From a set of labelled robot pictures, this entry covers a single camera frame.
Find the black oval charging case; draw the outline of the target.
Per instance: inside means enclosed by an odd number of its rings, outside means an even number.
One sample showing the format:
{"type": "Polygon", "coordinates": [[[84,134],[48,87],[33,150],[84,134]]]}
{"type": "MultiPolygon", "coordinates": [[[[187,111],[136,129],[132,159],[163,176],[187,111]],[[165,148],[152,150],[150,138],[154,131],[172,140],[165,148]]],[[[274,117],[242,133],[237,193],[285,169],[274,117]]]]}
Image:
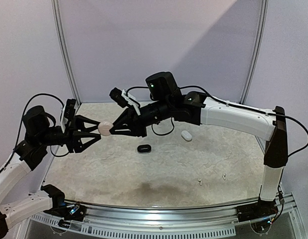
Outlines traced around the black oval charging case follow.
{"type": "Polygon", "coordinates": [[[149,144],[142,144],[137,147],[138,153],[150,153],[152,151],[152,147],[149,144]]]}

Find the white oval charging case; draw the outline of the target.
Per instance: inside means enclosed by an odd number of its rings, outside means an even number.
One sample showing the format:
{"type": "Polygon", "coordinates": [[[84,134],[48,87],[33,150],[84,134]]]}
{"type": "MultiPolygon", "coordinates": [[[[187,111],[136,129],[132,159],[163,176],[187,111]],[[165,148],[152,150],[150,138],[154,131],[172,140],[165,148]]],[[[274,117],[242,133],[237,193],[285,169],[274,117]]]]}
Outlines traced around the white oval charging case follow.
{"type": "Polygon", "coordinates": [[[190,134],[190,132],[183,130],[181,132],[181,137],[185,140],[185,141],[192,141],[192,135],[190,134]]]}

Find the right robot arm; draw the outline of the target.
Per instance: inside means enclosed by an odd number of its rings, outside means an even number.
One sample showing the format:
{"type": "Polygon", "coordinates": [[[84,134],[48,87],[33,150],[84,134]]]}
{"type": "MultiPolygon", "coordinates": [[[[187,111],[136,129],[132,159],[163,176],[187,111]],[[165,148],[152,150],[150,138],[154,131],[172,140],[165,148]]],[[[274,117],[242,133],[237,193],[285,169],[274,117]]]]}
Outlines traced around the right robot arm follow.
{"type": "Polygon", "coordinates": [[[224,101],[202,87],[190,86],[183,94],[171,72],[159,72],[146,78],[152,102],[141,106],[129,90],[114,88],[110,98],[124,109],[114,121],[110,133],[145,137],[147,127],[165,119],[194,125],[215,125],[254,135],[266,142],[264,174],[257,202],[238,206],[241,222],[267,217],[272,224],[283,210],[276,205],[282,199],[280,181],[288,161],[285,111],[281,107],[264,110],[224,101]]]}

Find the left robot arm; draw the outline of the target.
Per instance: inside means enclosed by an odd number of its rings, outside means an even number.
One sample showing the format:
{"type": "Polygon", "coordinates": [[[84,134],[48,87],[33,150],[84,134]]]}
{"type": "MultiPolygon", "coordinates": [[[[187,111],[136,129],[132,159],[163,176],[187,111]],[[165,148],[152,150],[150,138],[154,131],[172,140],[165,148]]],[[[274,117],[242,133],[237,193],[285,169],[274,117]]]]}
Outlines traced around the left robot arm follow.
{"type": "Polygon", "coordinates": [[[75,115],[73,107],[66,106],[66,124],[50,125],[55,118],[43,106],[34,106],[22,117],[25,137],[13,150],[0,169],[0,239],[19,222],[40,212],[48,212],[64,220],[84,219],[86,208],[65,202],[65,194],[48,184],[23,200],[3,204],[10,190],[43,161],[49,146],[66,146],[70,153],[81,153],[101,139],[95,133],[99,122],[81,115],[75,115]]]}

